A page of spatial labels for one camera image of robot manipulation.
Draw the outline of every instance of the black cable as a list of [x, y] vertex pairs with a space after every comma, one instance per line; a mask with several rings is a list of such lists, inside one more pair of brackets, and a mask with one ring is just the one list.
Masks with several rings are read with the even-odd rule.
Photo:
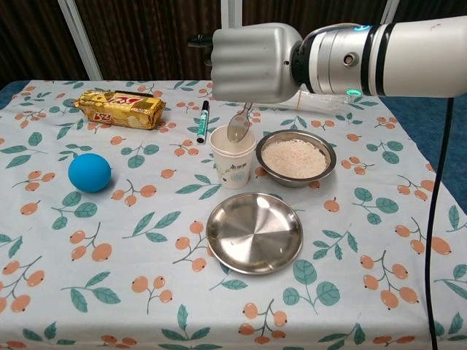
[[431, 289], [430, 289], [430, 262], [431, 262], [431, 236], [433, 235], [433, 223], [435, 218], [436, 200], [438, 199], [439, 185], [443, 175], [444, 161], [446, 159], [447, 145], [449, 143], [449, 132], [452, 121], [452, 107], [454, 99], [447, 99], [446, 120], [444, 121], [443, 141], [441, 143], [441, 151], [439, 154], [438, 168], [436, 169], [435, 184], [433, 186], [433, 194], [430, 202], [430, 214], [428, 215], [428, 229], [426, 233], [426, 253], [425, 253], [425, 297], [428, 311], [428, 324], [430, 326], [431, 347], [433, 350], [438, 350], [438, 341], [436, 340], [435, 320], [433, 318], [433, 306], [431, 305]]

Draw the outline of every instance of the green indicator light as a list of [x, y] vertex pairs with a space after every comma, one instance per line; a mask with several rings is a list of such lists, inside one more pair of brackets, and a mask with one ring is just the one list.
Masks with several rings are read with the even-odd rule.
[[347, 90], [347, 95], [349, 96], [361, 96], [361, 92], [355, 89]]

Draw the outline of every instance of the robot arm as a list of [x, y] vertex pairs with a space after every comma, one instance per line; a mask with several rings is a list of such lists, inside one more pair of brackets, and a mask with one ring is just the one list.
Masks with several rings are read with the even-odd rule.
[[212, 46], [217, 100], [279, 103], [302, 84], [311, 93], [336, 95], [455, 97], [467, 92], [467, 16], [341, 24], [318, 29], [305, 40], [290, 26], [267, 23], [217, 30]]

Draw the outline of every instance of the metal spoon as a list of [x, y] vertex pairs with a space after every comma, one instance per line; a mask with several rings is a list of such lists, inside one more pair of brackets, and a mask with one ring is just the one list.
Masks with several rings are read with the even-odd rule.
[[227, 139], [230, 142], [240, 142], [245, 135], [247, 135], [248, 129], [250, 128], [248, 114], [252, 105], [253, 103], [246, 102], [243, 110], [235, 114], [229, 122], [227, 127]]

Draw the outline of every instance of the gold wrapper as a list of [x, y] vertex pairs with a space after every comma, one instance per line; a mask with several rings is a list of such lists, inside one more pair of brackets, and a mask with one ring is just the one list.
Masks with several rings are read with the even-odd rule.
[[74, 105], [91, 122], [150, 130], [161, 118], [166, 103], [147, 94], [88, 90]]

